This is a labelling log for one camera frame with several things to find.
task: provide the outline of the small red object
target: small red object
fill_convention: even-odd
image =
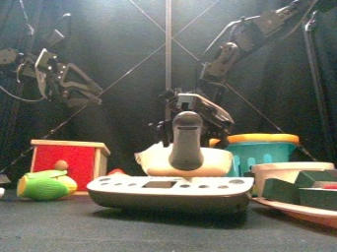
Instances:
[[[337,184],[324,185],[324,186],[322,187],[322,189],[334,189],[334,190],[337,190]]]
[[[113,169],[109,173],[108,173],[108,176],[109,175],[114,175],[114,174],[125,174],[124,171],[118,168]]]

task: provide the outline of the electronic scale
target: electronic scale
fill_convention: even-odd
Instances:
[[[251,177],[101,176],[86,185],[92,201],[108,208],[236,214],[251,198]]]

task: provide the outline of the white container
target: white container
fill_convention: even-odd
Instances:
[[[251,166],[251,172],[255,175],[255,186],[257,197],[261,197],[264,181],[268,178],[277,178],[290,183],[295,182],[298,173],[302,170],[334,169],[331,162],[319,161],[290,161],[261,163]]]
[[[197,169],[189,171],[179,170],[171,166],[168,163],[171,152],[172,145],[164,148],[158,143],[141,153],[133,154],[134,160],[148,176],[221,177],[231,168],[232,154],[228,151],[201,148],[204,163]]]

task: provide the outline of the dark tabletop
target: dark tabletop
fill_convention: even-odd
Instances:
[[[88,196],[0,200],[0,251],[337,251],[337,229],[251,202],[240,216],[106,209]]]

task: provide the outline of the green block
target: green block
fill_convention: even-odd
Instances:
[[[302,188],[310,188],[315,181],[337,181],[337,176],[324,170],[302,170],[294,184]]]
[[[264,181],[261,197],[288,204],[299,204],[298,186],[277,178]]]
[[[337,190],[300,188],[299,204],[306,207],[337,211]]]

